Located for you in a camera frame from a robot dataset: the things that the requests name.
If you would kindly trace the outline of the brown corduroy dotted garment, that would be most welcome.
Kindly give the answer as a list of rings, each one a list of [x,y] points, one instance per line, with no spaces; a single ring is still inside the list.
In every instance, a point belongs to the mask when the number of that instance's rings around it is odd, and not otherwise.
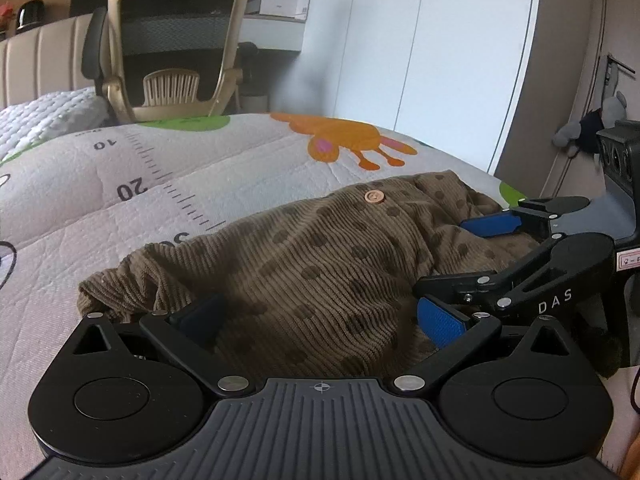
[[[218,294],[228,311],[223,326],[205,325],[210,351],[256,382],[393,376],[435,351],[416,322],[419,278],[501,271],[534,249],[526,234],[462,228],[498,211],[450,171],[346,186],[146,245],[83,281],[78,309],[127,323]]]

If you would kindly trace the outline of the grey plush toy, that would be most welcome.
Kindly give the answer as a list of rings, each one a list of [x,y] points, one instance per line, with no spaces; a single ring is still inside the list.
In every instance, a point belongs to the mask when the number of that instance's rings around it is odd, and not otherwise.
[[[578,152],[590,155],[599,153],[598,133],[612,128],[616,122],[627,117],[627,100],[616,91],[603,101],[600,108],[592,110],[578,122],[568,122],[552,136],[552,144],[574,157]]]

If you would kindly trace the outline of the cartoon printed play mat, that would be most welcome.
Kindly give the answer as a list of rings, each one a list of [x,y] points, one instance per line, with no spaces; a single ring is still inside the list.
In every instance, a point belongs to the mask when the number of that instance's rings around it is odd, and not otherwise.
[[[217,402],[192,437],[140,463],[81,464],[42,452],[28,420],[29,400],[86,316],[78,309],[79,286],[91,275],[116,268],[146,245],[175,247],[253,214],[346,186],[446,171],[494,200],[498,212],[527,198],[399,133],[305,115],[97,128],[2,162],[2,477],[637,478],[639,370],[631,348],[639,336],[628,309],[636,303],[639,268],[624,288],[628,366],[610,377],[598,374],[570,336],[613,403],[611,427],[593,457],[518,466],[475,452],[445,428],[434,404],[392,389],[392,380],[412,367],[388,377],[250,379],[252,393]]]

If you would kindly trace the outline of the white quilted mattress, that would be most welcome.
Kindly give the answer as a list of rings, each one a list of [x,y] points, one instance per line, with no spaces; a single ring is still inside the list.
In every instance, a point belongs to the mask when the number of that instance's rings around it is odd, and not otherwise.
[[[103,126],[110,119],[107,100],[93,88],[55,91],[1,111],[1,162],[39,144]]]

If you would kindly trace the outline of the white trash bin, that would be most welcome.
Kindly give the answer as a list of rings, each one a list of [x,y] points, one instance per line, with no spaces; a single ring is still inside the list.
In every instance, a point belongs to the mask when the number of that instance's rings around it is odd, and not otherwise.
[[[266,114],[269,112],[269,96],[261,94],[241,94],[240,107],[243,114]]]

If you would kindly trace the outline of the beige padded headboard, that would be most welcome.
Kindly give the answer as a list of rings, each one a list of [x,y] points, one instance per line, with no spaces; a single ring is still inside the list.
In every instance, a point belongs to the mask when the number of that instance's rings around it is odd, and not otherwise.
[[[1,108],[45,94],[93,88],[81,73],[91,14],[37,27],[1,43]]]

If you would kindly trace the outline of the beige mesh office chair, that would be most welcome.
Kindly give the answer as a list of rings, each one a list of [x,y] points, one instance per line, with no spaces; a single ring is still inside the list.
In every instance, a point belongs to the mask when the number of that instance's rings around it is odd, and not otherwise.
[[[93,11],[81,73],[121,124],[212,117],[239,105],[248,0],[106,0]]]

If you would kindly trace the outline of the black round pot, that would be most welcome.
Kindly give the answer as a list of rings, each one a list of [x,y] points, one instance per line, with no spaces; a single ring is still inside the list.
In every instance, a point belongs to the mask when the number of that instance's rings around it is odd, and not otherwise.
[[[44,23],[46,5],[43,0],[29,0],[18,10],[15,33],[29,32]]]

